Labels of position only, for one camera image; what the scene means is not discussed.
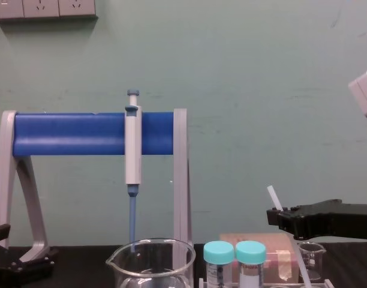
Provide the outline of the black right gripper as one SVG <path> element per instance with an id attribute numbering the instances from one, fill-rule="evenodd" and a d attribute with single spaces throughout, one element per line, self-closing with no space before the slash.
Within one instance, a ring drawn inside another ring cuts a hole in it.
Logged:
<path id="1" fill-rule="evenodd" d="M 267 222 L 293 236 L 307 240 L 320 236 L 367 239 L 367 204 L 330 199 L 309 205 L 268 209 Z"/>

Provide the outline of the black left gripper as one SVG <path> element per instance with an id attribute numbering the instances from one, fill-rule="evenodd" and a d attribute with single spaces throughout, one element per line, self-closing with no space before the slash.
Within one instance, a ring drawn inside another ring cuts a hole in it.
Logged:
<path id="1" fill-rule="evenodd" d="M 9 224 L 0 225 L 0 241 L 9 237 L 10 228 Z M 21 260 L 28 251 L 28 247 L 4 248 L 0 245 L 0 287 L 22 287 L 53 275 L 57 249 L 51 248 L 32 260 Z"/>

